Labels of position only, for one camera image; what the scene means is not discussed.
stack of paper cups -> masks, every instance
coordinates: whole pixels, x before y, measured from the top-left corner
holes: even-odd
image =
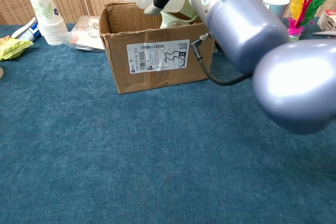
[[[57,34],[67,33],[68,29],[53,0],[30,0],[36,18],[38,29],[49,45],[60,45],[62,42]]]

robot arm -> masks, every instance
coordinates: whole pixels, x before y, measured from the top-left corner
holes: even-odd
[[[154,0],[146,14],[169,0]],[[258,104],[281,128],[313,134],[336,118],[336,42],[290,43],[287,28],[259,0],[189,0],[243,74],[253,74]]]

yellow snack bag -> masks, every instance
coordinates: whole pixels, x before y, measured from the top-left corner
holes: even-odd
[[[23,51],[33,45],[29,40],[5,37],[0,39],[0,61],[19,57]]]

black cable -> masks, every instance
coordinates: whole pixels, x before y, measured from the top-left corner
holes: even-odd
[[[231,81],[221,81],[219,79],[217,79],[216,77],[214,77],[206,68],[204,62],[203,62],[203,57],[201,56],[199,50],[198,50],[198,46],[202,43],[202,41],[199,39],[197,41],[195,41],[194,43],[192,43],[192,46],[193,46],[193,49],[194,49],[194,53],[195,53],[195,56],[197,57],[198,61],[200,62],[201,66],[202,66],[202,69],[204,71],[204,73],[208,76],[208,78],[210,80],[212,80],[214,83],[218,84],[218,85],[221,85],[221,86],[232,86],[232,85],[235,85],[235,84],[238,84],[250,77],[252,77],[252,73],[251,74],[245,74],[245,75],[242,75],[234,80],[231,80]]]

cardboard box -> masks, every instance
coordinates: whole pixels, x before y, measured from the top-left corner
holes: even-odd
[[[134,3],[107,5],[99,19],[103,41],[120,94],[200,81],[207,78],[191,43],[207,33],[201,22],[159,29],[161,15],[145,15]],[[200,46],[210,68],[214,40]]]
[[[321,14],[317,24],[323,31],[335,31],[336,30],[336,10],[325,10]]]

